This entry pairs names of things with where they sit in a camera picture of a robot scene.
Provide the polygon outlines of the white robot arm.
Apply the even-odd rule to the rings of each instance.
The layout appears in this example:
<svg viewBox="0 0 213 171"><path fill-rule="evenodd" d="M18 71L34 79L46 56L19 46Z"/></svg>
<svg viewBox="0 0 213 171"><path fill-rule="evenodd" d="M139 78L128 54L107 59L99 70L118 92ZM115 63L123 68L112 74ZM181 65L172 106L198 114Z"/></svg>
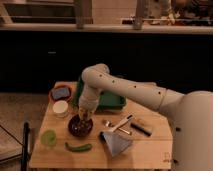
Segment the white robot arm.
<svg viewBox="0 0 213 171"><path fill-rule="evenodd" d="M213 92L187 94L112 76L100 63L82 71L79 115L90 117L102 91L126 97L172 120L171 171L213 171Z"/></svg>

